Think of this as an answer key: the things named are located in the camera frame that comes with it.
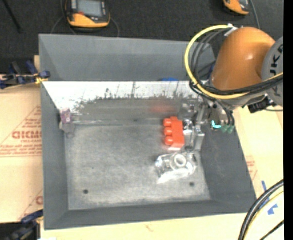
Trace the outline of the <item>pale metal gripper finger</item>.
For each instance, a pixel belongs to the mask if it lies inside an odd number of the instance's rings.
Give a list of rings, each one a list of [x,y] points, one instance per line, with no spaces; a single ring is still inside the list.
[[[195,125],[191,119],[183,120],[183,135],[185,140],[185,150],[191,151],[194,148]]]
[[[195,137],[194,137],[194,150],[200,151],[202,149],[203,141],[205,138],[205,133],[201,126],[195,127]]]

